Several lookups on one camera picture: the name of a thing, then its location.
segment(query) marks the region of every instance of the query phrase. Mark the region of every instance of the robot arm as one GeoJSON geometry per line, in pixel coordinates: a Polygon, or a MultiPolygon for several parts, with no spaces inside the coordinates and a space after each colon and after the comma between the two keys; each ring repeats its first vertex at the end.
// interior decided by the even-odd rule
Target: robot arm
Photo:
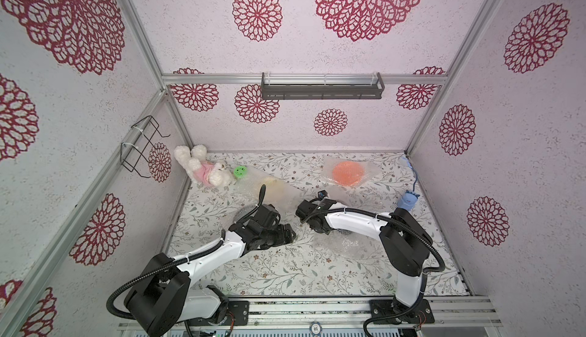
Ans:
{"type": "Polygon", "coordinates": [[[413,306],[425,287],[423,262],[429,257],[429,250],[419,238],[384,219],[400,221],[431,246],[431,237],[421,225],[406,209],[397,208],[393,213],[383,212],[373,217],[365,215],[368,212],[356,212],[359,210],[327,198],[325,191],[319,193],[318,199],[319,203],[304,201],[297,207],[296,214],[301,222],[308,223],[318,233],[329,234],[335,229],[344,229],[379,240],[392,266],[399,271],[395,299],[403,307],[413,306]]]}
{"type": "Polygon", "coordinates": [[[215,287],[190,289],[204,275],[224,263],[253,250],[292,243],[296,237],[289,224],[279,224],[281,215],[271,205],[263,205],[264,185],[259,204],[222,237],[187,254],[173,258],[163,253],[153,257],[141,276],[118,288],[108,298],[107,310],[117,317],[136,319],[150,337],[160,337],[175,323],[194,318],[219,324],[226,317],[228,298],[215,287]],[[124,306],[114,300],[130,289],[124,306]]]}

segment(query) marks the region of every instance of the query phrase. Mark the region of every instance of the cable tie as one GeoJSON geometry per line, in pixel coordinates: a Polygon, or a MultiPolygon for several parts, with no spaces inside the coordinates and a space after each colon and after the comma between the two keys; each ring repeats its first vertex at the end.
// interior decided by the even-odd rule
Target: cable tie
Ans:
{"type": "Polygon", "coordinates": [[[187,264],[190,264],[191,261],[189,260],[189,253],[185,253],[184,256],[185,256],[185,259],[187,259],[187,262],[186,263],[187,264]]]}
{"type": "Polygon", "coordinates": [[[127,144],[127,145],[130,145],[130,146],[133,146],[136,150],[139,150],[138,147],[136,145],[134,145],[133,143],[126,143],[126,142],[124,142],[123,144],[127,144]]]}

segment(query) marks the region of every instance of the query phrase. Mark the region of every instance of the plush toy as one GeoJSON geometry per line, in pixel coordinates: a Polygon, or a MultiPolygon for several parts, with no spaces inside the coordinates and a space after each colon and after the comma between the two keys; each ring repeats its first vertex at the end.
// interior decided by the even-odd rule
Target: plush toy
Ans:
{"type": "Polygon", "coordinates": [[[207,161],[208,150],[201,144],[195,145],[191,152],[187,146],[178,146],[174,154],[177,162],[194,182],[201,182],[208,187],[223,187],[232,181],[232,173],[226,162],[218,160],[214,164],[207,161]]]}

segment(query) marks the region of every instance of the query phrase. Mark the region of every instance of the orange sponge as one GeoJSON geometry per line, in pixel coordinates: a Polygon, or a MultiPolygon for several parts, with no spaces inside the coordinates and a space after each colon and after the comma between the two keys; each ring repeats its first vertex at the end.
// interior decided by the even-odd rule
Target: orange sponge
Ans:
{"type": "Polygon", "coordinates": [[[352,186],[362,181],[364,168],[359,163],[345,161],[333,168],[332,176],[333,180],[342,186],[352,186]]]}

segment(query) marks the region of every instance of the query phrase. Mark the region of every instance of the black bracket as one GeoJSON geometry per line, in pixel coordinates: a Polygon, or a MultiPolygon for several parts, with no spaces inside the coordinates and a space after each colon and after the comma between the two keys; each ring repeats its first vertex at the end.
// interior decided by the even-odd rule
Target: black bracket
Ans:
{"type": "MultiPolygon", "coordinates": [[[[370,315],[373,318],[384,317],[386,315],[396,314],[397,310],[394,309],[392,299],[374,299],[369,301],[370,304],[370,315]]],[[[374,324],[401,324],[406,322],[409,324],[433,324],[436,322],[434,314],[431,312],[429,301],[426,299],[415,307],[415,309],[399,318],[383,319],[381,321],[373,322],[374,324]]]]}
{"type": "Polygon", "coordinates": [[[141,136],[143,136],[147,140],[147,143],[145,144],[143,149],[139,149],[135,145],[136,142],[134,142],[134,143],[120,143],[120,164],[124,168],[126,168],[129,172],[136,172],[142,178],[150,178],[150,176],[142,175],[138,171],[138,169],[136,169],[136,165],[138,164],[138,161],[141,158],[143,158],[147,163],[149,163],[148,159],[144,155],[144,152],[147,149],[147,147],[149,146],[149,144],[151,147],[155,146],[155,144],[153,144],[151,141],[153,136],[155,136],[155,133],[159,134],[159,136],[161,136],[161,137],[169,137],[169,136],[171,136],[171,134],[169,134],[169,135],[161,134],[161,132],[159,131],[159,123],[152,116],[144,117],[143,119],[141,119],[140,121],[138,121],[134,125],[132,125],[131,128],[139,130],[141,132],[141,136]],[[152,132],[152,134],[150,136],[147,136],[147,135],[145,135],[144,131],[147,129],[149,124],[154,128],[154,131],[152,132]],[[126,155],[123,155],[124,149],[128,145],[130,146],[130,150],[126,153],[126,155]],[[128,159],[128,156],[130,156],[130,153],[132,153],[133,151],[136,151],[138,153],[138,158],[136,159],[136,161],[134,163],[130,163],[127,159],[128,159]]]}
{"type": "Polygon", "coordinates": [[[210,318],[194,318],[189,319],[187,324],[190,326],[216,326],[216,325],[228,325],[232,324],[232,318],[230,313],[234,315],[234,325],[247,325],[248,324],[248,307],[250,303],[248,301],[229,301],[228,309],[226,310],[226,317],[218,324],[210,322],[210,318]]]}

